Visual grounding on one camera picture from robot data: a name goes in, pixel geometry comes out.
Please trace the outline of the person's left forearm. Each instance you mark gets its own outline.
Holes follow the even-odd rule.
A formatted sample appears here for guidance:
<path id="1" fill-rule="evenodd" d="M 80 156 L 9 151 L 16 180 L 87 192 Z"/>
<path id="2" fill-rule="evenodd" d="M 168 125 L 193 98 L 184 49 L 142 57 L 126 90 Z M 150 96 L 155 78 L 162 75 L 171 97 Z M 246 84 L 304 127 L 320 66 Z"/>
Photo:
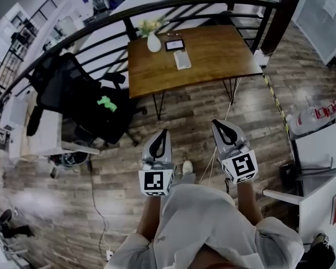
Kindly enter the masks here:
<path id="1" fill-rule="evenodd" d="M 160 225 L 161 211 L 168 196 L 147 197 L 141 219 L 138 223 L 136 233 L 153 241 Z"/>

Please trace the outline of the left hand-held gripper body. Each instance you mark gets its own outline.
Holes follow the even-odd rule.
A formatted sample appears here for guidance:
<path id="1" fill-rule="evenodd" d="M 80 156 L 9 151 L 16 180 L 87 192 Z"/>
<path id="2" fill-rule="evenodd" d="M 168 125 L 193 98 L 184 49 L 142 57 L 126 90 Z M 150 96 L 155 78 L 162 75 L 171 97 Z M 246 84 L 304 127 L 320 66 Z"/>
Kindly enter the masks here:
<path id="1" fill-rule="evenodd" d="M 143 160 L 138 171 L 141 192 L 148 197 L 162 197 L 170 193 L 176 166 L 171 162 Z"/>

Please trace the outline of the black hairpin table leg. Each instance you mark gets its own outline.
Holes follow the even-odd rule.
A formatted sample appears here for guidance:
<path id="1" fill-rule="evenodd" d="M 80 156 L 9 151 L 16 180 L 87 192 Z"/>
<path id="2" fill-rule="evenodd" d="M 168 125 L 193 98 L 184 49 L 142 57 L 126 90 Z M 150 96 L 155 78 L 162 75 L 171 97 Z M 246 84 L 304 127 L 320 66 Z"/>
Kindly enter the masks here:
<path id="1" fill-rule="evenodd" d="M 165 97 L 165 91 L 162 92 L 161 94 L 161 101 L 160 101 L 160 105 L 157 105 L 157 99 L 156 99 L 156 94 L 152 94 L 153 97 L 153 102 L 155 105 L 155 111 L 156 111 L 156 116 L 158 120 L 161 120 L 161 112 L 162 112 L 162 106 L 164 103 L 164 97 Z"/>
<path id="2" fill-rule="evenodd" d="M 224 88 L 226 90 L 227 96 L 231 104 L 234 103 L 237 87 L 239 85 L 241 78 L 230 78 L 226 80 L 222 80 Z"/>

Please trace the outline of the white side cabinet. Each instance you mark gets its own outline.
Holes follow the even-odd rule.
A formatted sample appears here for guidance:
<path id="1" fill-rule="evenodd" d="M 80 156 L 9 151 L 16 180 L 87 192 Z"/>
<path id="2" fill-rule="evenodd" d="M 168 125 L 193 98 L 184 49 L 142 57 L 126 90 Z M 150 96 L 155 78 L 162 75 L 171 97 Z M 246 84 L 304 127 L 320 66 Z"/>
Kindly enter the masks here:
<path id="1" fill-rule="evenodd" d="M 10 134 L 8 158 L 12 163 L 74 152 L 92 155 L 100 153 L 100 150 L 86 145 L 63 141 L 62 115 L 50 110 L 43 111 L 35 134 L 27 136 L 26 130 L 36 105 L 36 96 L 34 91 L 23 99 L 12 96 L 3 108 L 0 125 Z"/>

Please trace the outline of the grey rectangular case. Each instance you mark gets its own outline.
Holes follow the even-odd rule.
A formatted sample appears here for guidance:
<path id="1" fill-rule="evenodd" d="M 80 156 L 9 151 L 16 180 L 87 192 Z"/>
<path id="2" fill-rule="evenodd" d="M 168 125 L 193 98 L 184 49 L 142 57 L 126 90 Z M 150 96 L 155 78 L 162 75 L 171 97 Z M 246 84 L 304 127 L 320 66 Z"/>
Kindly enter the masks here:
<path id="1" fill-rule="evenodd" d="M 190 69 L 192 67 L 187 51 L 182 50 L 175 51 L 174 59 L 178 70 Z"/>

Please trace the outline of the white board panel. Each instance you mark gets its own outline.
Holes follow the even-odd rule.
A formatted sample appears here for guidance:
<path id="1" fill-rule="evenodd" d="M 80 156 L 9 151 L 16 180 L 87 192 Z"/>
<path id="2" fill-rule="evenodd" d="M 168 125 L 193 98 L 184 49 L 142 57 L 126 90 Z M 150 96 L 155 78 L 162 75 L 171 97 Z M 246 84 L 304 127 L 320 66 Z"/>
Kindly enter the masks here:
<path id="1" fill-rule="evenodd" d="M 336 56 L 336 16 L 323 10 L 325 0 L 299 0 L 293 22 L 306 36 L 325 65 Z"/>

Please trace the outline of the white electrical box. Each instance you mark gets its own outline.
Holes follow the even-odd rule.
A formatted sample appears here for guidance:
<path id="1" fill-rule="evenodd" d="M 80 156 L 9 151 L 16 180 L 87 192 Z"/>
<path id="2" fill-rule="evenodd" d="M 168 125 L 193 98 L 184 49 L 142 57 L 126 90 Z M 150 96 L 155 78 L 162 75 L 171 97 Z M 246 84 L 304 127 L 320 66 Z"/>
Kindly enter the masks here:
<path id="1" fill-rule="evenodd" d="M 260 49 L 257 49 L 254 52 L 254 60 L 257 62 L 257 64 L 263 68 L 268 65 L 268 62 L 270 60 L 270 55 L 265 55 Z"/>

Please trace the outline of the person's right forearm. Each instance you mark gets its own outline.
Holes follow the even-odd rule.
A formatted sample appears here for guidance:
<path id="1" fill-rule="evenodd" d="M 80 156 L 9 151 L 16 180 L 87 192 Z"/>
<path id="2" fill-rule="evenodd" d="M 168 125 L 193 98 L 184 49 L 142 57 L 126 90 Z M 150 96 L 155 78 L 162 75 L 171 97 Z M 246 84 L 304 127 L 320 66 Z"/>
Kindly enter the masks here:
<path id="1" fill-rule="evenodd" d="M 263 220 L 263 215 L 256 201 L 256 194 L 252 181 L 237 184 L 237 199 L 239 211 L 251 222 L 257 225 Z"/>

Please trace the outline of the green cloth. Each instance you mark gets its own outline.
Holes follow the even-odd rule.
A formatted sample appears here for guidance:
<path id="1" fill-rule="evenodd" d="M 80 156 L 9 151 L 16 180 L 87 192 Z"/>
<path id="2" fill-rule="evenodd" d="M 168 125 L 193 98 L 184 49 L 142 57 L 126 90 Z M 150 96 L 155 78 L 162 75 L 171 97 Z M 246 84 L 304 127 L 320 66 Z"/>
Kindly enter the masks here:
<path id="1" fill-rule="evenodd" d="M 107 96 L 102 96 L 100 100 L 97 101 L 98 105 L 103 105 L 105 108 L 115 112 L 117 110 L 117 105 L 114 104 L 111 99 Z"/>

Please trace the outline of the white desk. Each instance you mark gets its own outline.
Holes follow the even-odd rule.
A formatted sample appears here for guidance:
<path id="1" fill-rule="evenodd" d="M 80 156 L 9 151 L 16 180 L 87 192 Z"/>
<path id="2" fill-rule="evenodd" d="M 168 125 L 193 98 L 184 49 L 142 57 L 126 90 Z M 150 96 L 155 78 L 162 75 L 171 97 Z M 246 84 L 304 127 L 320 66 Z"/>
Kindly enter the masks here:
<path id="1" fill-rule="evenodd" d="M 303 168 L 327 167 L 333 157 L 336 167 L 336 123 L 295 140 L 297 157 Z M 303 243 L 311 243 L 319 233 L 328 236 L 336 259 L 336 224 L 330 224 L 336 176 L 302 180 L 304 195 L 296 196 L 265 189 L 263 194 L 299 207 L 298 233 Z"/>

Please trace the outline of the gray open bin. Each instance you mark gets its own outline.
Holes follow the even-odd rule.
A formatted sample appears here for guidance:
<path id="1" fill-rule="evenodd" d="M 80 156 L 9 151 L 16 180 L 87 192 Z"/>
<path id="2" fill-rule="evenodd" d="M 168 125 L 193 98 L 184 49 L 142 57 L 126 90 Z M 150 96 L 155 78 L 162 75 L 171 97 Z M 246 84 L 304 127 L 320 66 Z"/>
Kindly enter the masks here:
<path id="1" fill-rule="evenodd" d="M 334 159 L 331 157 L 330 165 L 327 167 L 317 168 L 300 168 L 300 174 L 297 175 L 296 180 L 303 180 L 306 178 L 322 178 L 336 176 L 336 167 L 333 166 Z"/>

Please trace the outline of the black picture frame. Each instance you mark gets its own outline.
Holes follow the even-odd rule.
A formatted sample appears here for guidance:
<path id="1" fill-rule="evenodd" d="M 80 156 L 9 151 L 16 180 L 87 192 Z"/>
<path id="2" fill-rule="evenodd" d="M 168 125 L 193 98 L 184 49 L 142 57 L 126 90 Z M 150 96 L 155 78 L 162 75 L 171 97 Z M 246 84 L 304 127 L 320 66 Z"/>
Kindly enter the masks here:
<path id="1" fill-rule="evenodd" d="M 183 39 L 169 40 L 165 42 L 165 49 L 167 52 L 176 51 L 176 50 L 184 50 L 185 44 L 184 44 Z"/>

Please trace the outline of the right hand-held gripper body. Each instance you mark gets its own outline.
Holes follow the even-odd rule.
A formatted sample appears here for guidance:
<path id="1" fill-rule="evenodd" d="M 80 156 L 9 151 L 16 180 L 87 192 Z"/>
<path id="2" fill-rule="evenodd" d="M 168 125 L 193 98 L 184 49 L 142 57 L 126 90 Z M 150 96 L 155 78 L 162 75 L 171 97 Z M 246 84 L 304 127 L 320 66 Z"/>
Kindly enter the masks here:
<path id="1" fill-rule="evenodd" d="M 225 175 L 233 184 L 253 179 L 258 172 L 254 150 L 247 140 L 238 140 L 235 145 L 217 143 L 218 161 Z"/>

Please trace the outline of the black office chair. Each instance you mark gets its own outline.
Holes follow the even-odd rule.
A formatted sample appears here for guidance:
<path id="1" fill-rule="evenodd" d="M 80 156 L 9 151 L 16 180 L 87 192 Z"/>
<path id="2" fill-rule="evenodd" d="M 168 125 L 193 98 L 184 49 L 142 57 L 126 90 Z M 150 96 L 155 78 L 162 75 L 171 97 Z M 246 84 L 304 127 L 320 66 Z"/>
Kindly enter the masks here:
<path id="1" fill-rule="evenodd" d="M 114 145 L 127 135 L 134 146 L 138 145 L 129 133 L 129 126 L 135 114 L 145 115 L 147 109 L 138 106 L 138 99 L 130 98 L 128 89 L 120 87 L 125 81 L 122 74 L 104 74 L 102 80 L 114 84 L 106 87 L 93 79 L 72 53 L 50 54 L 36 65 L 29 80 L 38 93 L 38 107 L 73 120 L 74 133 L 80 139 L 100 138 Z M 115 112 L 97 104 L 102 96 L 117 105 Z"/>

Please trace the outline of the white vase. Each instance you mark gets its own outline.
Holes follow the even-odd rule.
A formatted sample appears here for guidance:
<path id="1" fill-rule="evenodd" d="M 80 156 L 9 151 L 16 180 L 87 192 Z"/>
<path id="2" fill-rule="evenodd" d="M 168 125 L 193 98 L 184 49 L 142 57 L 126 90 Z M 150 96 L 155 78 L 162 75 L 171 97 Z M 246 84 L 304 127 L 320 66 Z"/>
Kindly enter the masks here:
<path id="1" fill-rule="evenodd" d="M 154 32 L 150 32 L 147 37 L 147 47 L 152 53 L 157 53 L 161 50 L 161 42 Z"/>

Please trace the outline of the person's white shirt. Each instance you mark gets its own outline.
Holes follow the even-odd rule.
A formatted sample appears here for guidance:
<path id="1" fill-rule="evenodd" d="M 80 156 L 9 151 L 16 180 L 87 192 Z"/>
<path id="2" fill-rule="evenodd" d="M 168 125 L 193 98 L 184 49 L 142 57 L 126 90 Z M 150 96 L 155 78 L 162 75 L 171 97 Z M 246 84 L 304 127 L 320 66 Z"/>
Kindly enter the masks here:
<path id="1" fill-rule="evenodd" d="M 177 184 L 162 206 L 152 240 L 141 233 L 126 238 L 104 269 L 189 269 L 210 249 L 219 263 L 247 269 L 295 269 L 304 254 L 300 236 L 280 220 L 252 224 L 225 192 L 197 184 Z"/>

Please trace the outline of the yellow flower bouquet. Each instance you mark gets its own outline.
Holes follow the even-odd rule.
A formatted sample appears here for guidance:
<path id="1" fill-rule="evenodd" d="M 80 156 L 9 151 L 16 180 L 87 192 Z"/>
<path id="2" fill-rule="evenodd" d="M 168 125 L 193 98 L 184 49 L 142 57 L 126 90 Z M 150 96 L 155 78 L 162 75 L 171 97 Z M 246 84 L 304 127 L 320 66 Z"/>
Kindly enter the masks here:
<path id="1" fill-rule="evenodd" d="M 146 38 L 150 33 L 153 33 L 167 24 L 164 18 L 158 18 L 155 20 L 142 20 L 138 24 L 138 30 L 142 37 Z"/>

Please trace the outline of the pack of water bottles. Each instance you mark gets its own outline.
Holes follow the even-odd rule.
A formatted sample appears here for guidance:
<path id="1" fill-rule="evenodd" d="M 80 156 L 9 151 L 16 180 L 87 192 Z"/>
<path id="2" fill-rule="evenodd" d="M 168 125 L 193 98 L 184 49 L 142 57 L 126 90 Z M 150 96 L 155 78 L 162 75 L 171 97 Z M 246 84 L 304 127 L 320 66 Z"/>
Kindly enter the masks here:
<path id="1" fill-rule="evenodd" d="M 292 137 L 316 132 L 336 122 L 336 100 L 320 100 L 300 108 L 291 106 L 286 121 Z"/>

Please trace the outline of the small black box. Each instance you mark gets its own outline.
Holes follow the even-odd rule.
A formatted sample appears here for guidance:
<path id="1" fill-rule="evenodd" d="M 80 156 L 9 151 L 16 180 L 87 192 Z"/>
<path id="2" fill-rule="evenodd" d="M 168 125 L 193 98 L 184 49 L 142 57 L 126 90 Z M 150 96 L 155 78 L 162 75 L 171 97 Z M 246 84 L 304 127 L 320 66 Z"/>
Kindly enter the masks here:
<path id="1" fill-rule="evenodd" d="M 294 164 L 284 164 L 279 169 L 279 176 L 282 182 L 282 187 L 287 190 L 297 190 L 297 169 Z"/>

